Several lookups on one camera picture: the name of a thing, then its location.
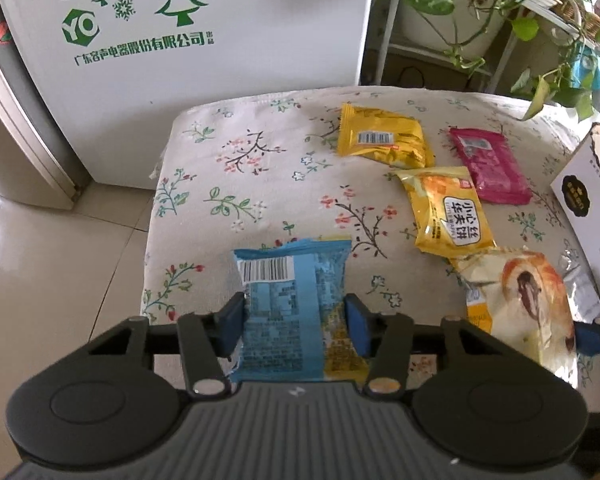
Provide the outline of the white metal plant stand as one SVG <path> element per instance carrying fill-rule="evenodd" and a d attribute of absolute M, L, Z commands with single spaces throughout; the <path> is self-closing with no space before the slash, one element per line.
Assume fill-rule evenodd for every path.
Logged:
<path fill-rule="evenodd" d="M 489 3 L 491 0 L 478 0 Z M 449 49 L 441 39 L 442 32 L 452 32 L 453 25 L 466 25 L 473 34 L 478 32 L 483 19 L 475 16 L 470 0 L 457 0 L 454 13 L 450 16 L 432 16 L 424 20 L 405 0 L 376 0 L 386 10 L 385 24 L 381 29 L 379 52 L 393 49 L 411 53 L 431 62 L 449 61 L 444 53 Z M 490 28 L 463 49 L 463 54 L 472 60 L 483 56 L 486 65 L 478 69 L 482 76 L 482 90 L 488 93 L 509 92 L 513 76 L 525 68 L 547 68 L 555 61 L 558 50 L 568 47 L 577 39 L 577 27 L 588 26 L 593 19 L 579 11 L 570 18 L 559 12 L 571 9 L 573 2 L 567 0 L 524 0 L 519 11 L 539 22 L 539 37 L 524 41 L 513 32 L 513 26 L 505 18 L 497 16 Z"/>

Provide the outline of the pink snack packet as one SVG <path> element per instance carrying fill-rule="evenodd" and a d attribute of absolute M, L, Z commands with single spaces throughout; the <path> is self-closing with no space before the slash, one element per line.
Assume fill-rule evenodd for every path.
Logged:
<path fill-rule="evenodd" d="M 528 180 L 505 136 L 475 128 L 451 128 L 450 136 L 480 200 L 501 205 L 531 202 Z"/>

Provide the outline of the yellow waffle snack packet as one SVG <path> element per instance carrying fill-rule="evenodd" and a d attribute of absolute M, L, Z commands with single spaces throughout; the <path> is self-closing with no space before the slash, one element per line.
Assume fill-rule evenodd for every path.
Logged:
<path fill-rule="evenodd" d="M 496 246 L 466 167 L 393 173 L 410 200 L 417 229 L 415 246 L 421 252 L 455 259 Z"/>

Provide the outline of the silver foil packet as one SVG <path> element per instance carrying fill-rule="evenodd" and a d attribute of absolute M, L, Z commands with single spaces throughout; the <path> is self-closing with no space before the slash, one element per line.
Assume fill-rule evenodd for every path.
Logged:
<path fill-rule="evenodd" d="M 567 248 L 559 257 L 559 269 L 573 321 L 594 323 L 600 318 L 600 295 L 588 265 L 576 250 Z"/>

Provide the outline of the bread pastry packet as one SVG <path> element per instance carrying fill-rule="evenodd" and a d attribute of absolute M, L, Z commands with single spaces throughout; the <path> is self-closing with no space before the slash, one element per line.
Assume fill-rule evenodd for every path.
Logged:
<path fill-rule="evenodd" d="M 454 259 L 469 322 L 578 385 L 576 331 L 566 286 L 540 252 L 491 248 Z"/>

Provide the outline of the blue snack packet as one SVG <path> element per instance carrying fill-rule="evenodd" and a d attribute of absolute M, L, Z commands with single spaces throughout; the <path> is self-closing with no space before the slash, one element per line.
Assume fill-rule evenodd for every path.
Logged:
<path fill-rule="evenodd" d="M 350 251 L 348 238 L 234 251 L 246 294 L 234 382 L 364 382 L 344 310 Z"/>

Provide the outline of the yellow barcode snack packet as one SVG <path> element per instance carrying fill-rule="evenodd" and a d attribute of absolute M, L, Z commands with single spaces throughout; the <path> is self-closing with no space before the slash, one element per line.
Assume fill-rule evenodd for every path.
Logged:
<path fill-rule="evenodd" d="M 380 108 L 341 107 L 337 154 L 362 156 L 398 169 L 434 166 L 434 152 L 416 119 Z"/>

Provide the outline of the white refrigerator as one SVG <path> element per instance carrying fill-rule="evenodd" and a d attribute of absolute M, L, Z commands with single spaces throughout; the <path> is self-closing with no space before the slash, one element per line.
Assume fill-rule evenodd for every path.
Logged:
<path fill-rule="evenodd" d="M 0 196 L 149 188 L 178 114 L 360 78 L 372 0 L 0 0 Z"/>

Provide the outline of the cardboard snack box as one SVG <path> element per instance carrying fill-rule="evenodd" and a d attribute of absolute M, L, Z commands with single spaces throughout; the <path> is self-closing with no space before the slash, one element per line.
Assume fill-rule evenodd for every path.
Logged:
<path fill-rule="evenodd" d="M 600 295 L 600 122 L 550 184 L 576 234 Z"/>

